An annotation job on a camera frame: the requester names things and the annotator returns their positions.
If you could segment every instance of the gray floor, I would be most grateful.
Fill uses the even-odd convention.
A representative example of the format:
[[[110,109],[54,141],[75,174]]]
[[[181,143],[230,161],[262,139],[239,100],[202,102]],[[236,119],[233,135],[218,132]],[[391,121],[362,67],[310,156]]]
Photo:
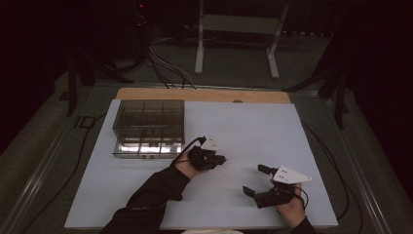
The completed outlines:
[[[204,73],[195,75],[196,40],[175,41],[162,39],[152,45],[153,52],[173,65],[185,70],[199,88],[279,90],[310,77],[328,40],[318,37],[282,36],[277,47],[276,61],[281,78],[273,80],[262,43],[238,43],[232,38],[206,47]],[[173,83],[181,79],[163,70]],[[142,65],[127,75],[134,87],[161,87],[152,68]],[[34,220],[25,233],[98,233],[98,230],[67,230],[63,224],[70,210],[77,187],[94,148],[102,120],[97,121],[85,141],[79,168],[62,192],[43,208],[64,185],[76,167],[86,129],[74,128],[78,116],[99,116],[107,111],[112,98],[123,84],[101,77],[94,87],[79,85],[79,104],[73,117],[67,117],[67,102],[59,100],[66,91],[67,76],[56,81],[56,92],[39,109],[0,157],[0,211],[2,232],[20,233]],[[386,156],[366,124],[351,91],[347,91],[344,115],[345,130],[339,130],[331,120],[331,101],[319,99],[316,91],[320,83],[290,94],[302,121],[325,142],[337,162],[343,178],[355,192],[362,212],[361,233],[411,233],[413,206],[398,183]],[[306,132],[319,166],[330,201],[337,215],[346,209],[346,196],[337,173],[333,170],[315,137]],[[44,158],[53,158],[47,171],[36,171]],[[30,179],[35,186],[26,187]],[[27,188],[37,195],[34,199],[19,196]],[[350,195],[347,213],[339,226],[322,229],[323,233],[357,233],[361,216],[356,200]],[[245,233],[268,233],[250,231]]]

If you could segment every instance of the white plastic part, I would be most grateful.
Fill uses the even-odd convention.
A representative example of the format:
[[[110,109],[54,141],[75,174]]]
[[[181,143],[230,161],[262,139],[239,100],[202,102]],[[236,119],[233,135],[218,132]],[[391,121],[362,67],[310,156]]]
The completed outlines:
[[[212,150],[212,151],[218,151],[220,149],[218,144],[215,142],[215,139],[213,138],[213,136],[207,137],[206,141],[203,143],[203,145],[201,145],[201,148],[205,150]]]
[[[300,173],[297,173],[290,168],[280,166],[276,174],[274,175],[273,180],[277,182],[291,184],[291,183],[311,181],[313,179],[307,175],[302,175]]]

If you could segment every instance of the white tabletop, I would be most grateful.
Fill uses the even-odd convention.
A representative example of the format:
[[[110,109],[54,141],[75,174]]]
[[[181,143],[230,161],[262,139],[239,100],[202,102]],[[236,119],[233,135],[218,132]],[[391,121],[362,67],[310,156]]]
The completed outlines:
[[[112,126],[120,100],[114,99],[85,170],[66,228],[101,228],[132,193],[169,159],[118,159]],[[161,229],[259,229],[286,227],[274,208],[257,209],[243,185],[268,191],[263,164],[286,166],[312,181],[303,183],[310,197],[306,214],[315,227],[338,225],[314,156],[293,104],[185,101],[186,142],[214,136],[227,157],[224,165],[195,177],[181,202],[169,201]]]

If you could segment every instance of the table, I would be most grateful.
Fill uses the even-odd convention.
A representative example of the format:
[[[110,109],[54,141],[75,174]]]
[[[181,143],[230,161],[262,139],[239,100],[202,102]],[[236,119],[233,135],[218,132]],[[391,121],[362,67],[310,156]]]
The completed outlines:
[[[185,137],[215,136],[228,160],[191,181],[183,201],[169,201],[161,229],[269,229],[286,224],[274,208],[257,209],[243,185],[257,192],[271,188],[258,164],[286,166],[313,181],[303,184],[310,197],[307,216],[316,227],[337,225],[319,169],[288,95],[277,92],[121,89],[109,107],[85,170],[66,228],[101,228],[150,175],[168,159],[118,159],[112,131],[120,98],[185,99]]]
[[[253,18],[242,16],[223,16],[205,14],[204,0],[200,0],[200,17],[198,31],[198,50],[195,62],[195,73],[202,74],[204,67],[204,30],[251,32],[274,35],[273,43],[266,49],[268,64],[270,66],[271,77],[280,78],[277,69],[274,52],[282,33],[282,26],[288,11],[288,4],[282,6],[282,13],[274,18]]]

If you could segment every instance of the person's left hand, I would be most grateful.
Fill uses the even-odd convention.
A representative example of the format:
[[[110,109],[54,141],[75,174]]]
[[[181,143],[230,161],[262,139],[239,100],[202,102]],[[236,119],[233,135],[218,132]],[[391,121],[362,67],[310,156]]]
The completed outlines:
[[[190,179],[193,177],[205,173],[207,171],[197,171],[192,167],[191,162],[188,161],[188,152],[181,155],[174,164],[175,167],[180,170],[184,175],[188,176]]]

